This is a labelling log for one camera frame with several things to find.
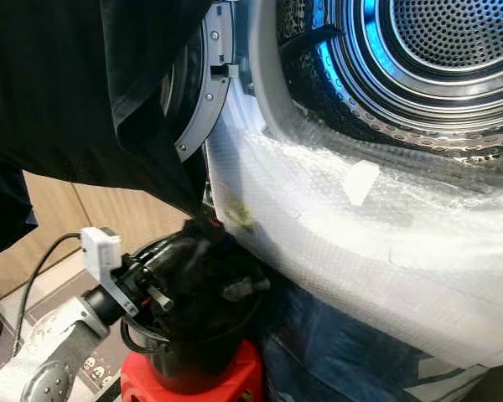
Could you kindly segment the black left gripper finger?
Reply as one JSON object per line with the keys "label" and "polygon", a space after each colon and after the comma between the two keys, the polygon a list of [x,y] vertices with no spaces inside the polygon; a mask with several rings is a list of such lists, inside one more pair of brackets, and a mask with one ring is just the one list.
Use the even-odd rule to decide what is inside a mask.
{"label": "black left gripper finger", "polygon": [[268,291],[270,288],[271,282],[267,278],[256,279],[245,276],[245,278],[225,284],[221,290],[221,298],[229,302],[238,302],[255,292]]}

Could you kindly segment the red plastic stool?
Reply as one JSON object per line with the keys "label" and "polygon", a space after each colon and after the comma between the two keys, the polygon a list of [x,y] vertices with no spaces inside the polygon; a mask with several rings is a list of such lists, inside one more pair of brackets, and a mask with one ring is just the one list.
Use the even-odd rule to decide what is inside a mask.
{"label": "red plastic stool", "polygon": [[176,394],[161,379],[148,357],[130,353],[122,365],[117,402],[266,402],[262,359],[247,340],[241,342],[220,383],[201,394]]}

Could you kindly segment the grey bordered floor mat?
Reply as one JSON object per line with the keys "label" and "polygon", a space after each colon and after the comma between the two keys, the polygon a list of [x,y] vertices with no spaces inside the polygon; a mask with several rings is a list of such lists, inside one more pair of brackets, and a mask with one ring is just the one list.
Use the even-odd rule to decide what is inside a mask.
{"label": "grey bordered floor mat", "polygon": [[[84,279],[82,257],[79,254],[70,254],[60,263],[52,265],[34,280],[32,291],[22,316],[21,336],[26,337],[32,332],[34,325],[45,314],[53,311],[65,300],[80,295],[81,292],[93,287],[90,278]],[[0,298],[0,346],[9,351],[13,346],[13,332],[17,328],[14,319],[20,317],[21,299],[24,286],[11,291],[9,295]]]}

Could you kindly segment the black clothes pile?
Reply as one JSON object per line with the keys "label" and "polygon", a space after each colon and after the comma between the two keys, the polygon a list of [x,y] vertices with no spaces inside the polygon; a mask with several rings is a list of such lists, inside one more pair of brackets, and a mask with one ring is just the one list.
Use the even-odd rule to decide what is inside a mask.
{"label": "black clothes pile", "polygon": [[239,302],[222,299],[221,290],[245,276],[267,278],[262,261],[237,244],[217,219],[187,219],[176,233],[174,245],[180,241],[189,245],[183,250],[187,261],[172,276],[174,311],[156,318],[163,332],[175,338],[209,338],[247,321],[273,284],[270,290]]}

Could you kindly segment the light wooden cabinet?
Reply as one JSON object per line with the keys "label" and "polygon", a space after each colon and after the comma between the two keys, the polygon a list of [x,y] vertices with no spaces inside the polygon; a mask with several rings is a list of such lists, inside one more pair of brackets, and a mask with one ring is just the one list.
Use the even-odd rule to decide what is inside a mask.
{"label": "light wooden cabinet", "polygon": [[149,240],[181,229],[188,218],[139,190],[65,183],[33,173],[23,176],[39,226],[0,253],[0,296],[24,284],[61,235],[86,226],[106,227],[121,235],[122,249],[132,253]]}

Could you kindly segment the skull pattern floor mat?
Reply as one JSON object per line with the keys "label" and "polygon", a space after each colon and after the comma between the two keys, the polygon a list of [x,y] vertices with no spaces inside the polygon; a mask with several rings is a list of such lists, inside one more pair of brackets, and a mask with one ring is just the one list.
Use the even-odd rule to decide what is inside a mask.
{"label": "skull pattern floor mat", "polygon": [[[122,351],[120,338],[116,333],[106,338],[106,341],[91,353],[80,368],[75,371],[67,402],[96,402],[96,394],[117,380],[118,365],[127,352]],[[3,327],[0,332],[0,369],[13,356],[13,334],[9,327]]]}

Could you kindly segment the white tape piece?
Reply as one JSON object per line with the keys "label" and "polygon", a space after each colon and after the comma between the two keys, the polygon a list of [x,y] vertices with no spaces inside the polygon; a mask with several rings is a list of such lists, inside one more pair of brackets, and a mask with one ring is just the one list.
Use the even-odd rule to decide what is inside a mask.
{"label": "white tape piece", "polygon": [[342,192],[348,203],[362,206],[379,176],[381,165],[377,163],[361,160],[352,165],[342,180]]}

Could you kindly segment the dark blue cloth cover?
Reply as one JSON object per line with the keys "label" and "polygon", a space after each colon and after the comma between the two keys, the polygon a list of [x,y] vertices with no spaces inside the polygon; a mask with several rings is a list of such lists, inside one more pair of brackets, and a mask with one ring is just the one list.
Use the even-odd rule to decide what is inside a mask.
{"label": "dark blue cloth cover", "polygon": [[462,368],[274,279],[249,332],[268,402],[503,402],[503,367]]}

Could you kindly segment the clear bubble wrap sheet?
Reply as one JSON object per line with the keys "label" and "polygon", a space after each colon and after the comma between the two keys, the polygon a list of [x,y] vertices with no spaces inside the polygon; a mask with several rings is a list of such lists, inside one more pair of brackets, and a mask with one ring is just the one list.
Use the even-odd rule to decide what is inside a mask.
{"label": "clear bubble wrap sheet", "polygon": [[328,305],[433,356],[503,365],[503,191],[481,194],[381,165],[362,206],[356,162],[276,134],[239,83],[205,143],[217,217],[241,245]]}

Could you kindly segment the grey round washer door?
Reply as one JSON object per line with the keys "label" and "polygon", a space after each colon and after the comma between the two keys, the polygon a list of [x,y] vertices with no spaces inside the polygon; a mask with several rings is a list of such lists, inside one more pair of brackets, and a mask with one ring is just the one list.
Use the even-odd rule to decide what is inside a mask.
{"label": "grey round washer door", "polygon": [[214,1],[161,81],[161,105],[181,130],[174,148],[182,162],[205,144],[239,73],[235,36],[235,5]]}

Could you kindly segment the black garment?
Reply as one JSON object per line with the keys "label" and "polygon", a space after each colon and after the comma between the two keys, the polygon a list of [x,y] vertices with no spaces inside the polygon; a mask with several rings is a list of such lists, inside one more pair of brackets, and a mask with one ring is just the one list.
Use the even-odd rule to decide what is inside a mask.
{"label": "black garment", "polygon": [[25,173],[201,210],[161,83],[212,0],[0,0],[0,253],[36,229]]}

